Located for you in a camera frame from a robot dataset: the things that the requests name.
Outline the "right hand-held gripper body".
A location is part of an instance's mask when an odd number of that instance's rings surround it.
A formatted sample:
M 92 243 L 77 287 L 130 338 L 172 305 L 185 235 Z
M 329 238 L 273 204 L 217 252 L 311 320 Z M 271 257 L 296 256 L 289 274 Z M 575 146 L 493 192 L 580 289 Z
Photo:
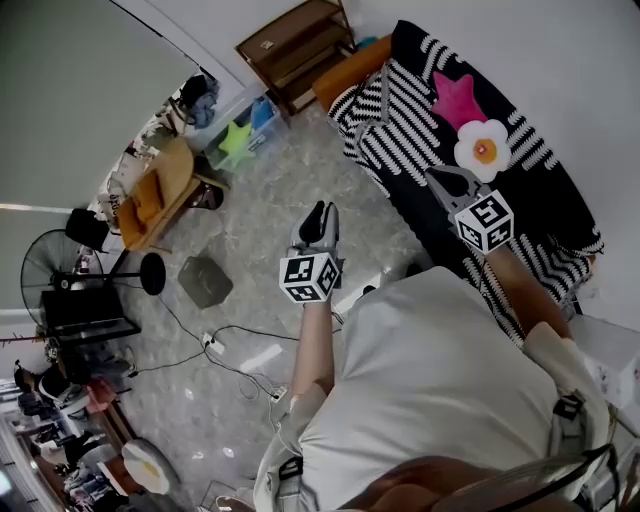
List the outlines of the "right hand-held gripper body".
M 492 191 L 453 216 L 458 238 L 489 254 L 514 236 L 514 214 L 499 191 Z

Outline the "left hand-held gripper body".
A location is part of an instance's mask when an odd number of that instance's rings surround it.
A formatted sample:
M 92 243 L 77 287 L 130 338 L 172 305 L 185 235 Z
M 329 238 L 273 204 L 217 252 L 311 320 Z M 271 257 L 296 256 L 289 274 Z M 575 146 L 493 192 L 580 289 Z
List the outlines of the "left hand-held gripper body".
M 335 246 L 292 246 L 279 262 L 279 287 L 295 304 L 322 303 L 342 286 L 344 261 Z

